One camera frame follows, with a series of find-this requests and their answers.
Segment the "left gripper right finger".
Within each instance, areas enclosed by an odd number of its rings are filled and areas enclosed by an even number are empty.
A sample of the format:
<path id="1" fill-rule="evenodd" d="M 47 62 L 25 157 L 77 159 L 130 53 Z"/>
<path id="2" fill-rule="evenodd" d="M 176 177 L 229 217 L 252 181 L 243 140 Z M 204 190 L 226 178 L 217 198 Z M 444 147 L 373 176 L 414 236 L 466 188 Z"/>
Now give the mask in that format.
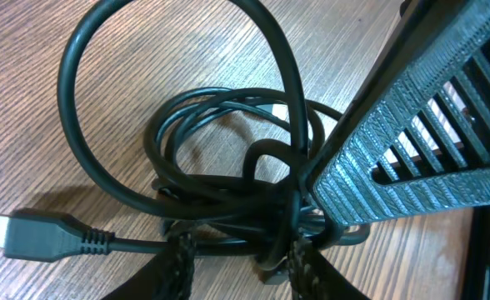
<path id="1" fill-rule="evenodd" d="M 292 298 L 299 300 L 369 300 L 307 239 L 294 240 L 287 253 Z"/>

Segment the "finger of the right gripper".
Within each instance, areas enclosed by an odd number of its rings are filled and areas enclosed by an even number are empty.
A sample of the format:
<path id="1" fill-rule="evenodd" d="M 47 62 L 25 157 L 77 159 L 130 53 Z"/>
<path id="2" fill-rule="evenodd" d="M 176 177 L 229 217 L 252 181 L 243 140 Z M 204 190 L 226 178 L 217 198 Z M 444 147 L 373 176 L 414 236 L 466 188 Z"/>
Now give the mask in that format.
<path id="1" fill-rule="evenodd" d="M 490 205 L 490 0 L 403 5 L 311 181 L 342 226 Z"/>

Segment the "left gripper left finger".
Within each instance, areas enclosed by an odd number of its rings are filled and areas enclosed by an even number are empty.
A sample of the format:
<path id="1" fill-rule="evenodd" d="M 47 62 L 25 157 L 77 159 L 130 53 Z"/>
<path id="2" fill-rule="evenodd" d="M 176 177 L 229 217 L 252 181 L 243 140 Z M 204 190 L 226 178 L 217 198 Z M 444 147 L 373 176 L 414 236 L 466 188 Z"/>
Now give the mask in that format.
<path id="1" fill-rule="evenodd" d="M 189 299 L 195 252 L 195 243 L 189 233 L 173 237 L 162 252 L 102 300 Z"/>

